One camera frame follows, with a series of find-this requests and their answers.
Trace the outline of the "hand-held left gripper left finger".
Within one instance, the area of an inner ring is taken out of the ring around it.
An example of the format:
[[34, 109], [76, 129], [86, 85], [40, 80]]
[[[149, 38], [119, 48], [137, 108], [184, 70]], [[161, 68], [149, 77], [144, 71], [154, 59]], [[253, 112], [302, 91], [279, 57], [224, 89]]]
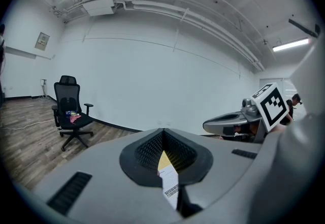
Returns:
[[76, 173], [91, 175], [67, 217], [81, 223], [175, 223], [183, 217], [171, 206], [160, 187], [133, 182], [121, 169], [124, 147], [152, 134], [131, 134], [93, 145], [47, 174], [32, 190], [44, 202]]

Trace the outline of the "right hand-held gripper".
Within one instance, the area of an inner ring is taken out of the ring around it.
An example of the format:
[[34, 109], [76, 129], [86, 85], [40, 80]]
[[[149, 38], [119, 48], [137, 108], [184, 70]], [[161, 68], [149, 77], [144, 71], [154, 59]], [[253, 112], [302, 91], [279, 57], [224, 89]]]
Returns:
[[[243, 99], [241, 110], [237, 113], [220, 115], [203, 123], [203, 129], [211, 134], [237, 137], [240, 141], [249, 140], [263, 143], [265, 137], [288, 114], [288, 106], [276, 82], [268, 83], [250, 98]], [[249, 125], [254, 136], [234, 133], [237, 125]]]

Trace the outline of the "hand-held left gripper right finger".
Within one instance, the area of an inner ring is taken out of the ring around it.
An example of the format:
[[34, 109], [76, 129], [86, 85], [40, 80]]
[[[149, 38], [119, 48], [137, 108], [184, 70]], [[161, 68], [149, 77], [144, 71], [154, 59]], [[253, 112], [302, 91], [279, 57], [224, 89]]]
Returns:
[[163, 213], [171, 222], [247, 222], [253, 188], [246, 177], [260, 145], [221, 141], [164, 129], [163, 149], [177, 172], [172, 199], [178, 208]]

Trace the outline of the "person's right hand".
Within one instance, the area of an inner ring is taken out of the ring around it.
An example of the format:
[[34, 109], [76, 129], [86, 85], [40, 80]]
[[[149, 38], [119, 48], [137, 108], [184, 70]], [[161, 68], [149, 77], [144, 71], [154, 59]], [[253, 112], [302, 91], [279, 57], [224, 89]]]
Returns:
[[234, 133], [239, 135], [254, 136], [255, 133], [250, 129], [249, 125], [237, 125], [234, 127]]

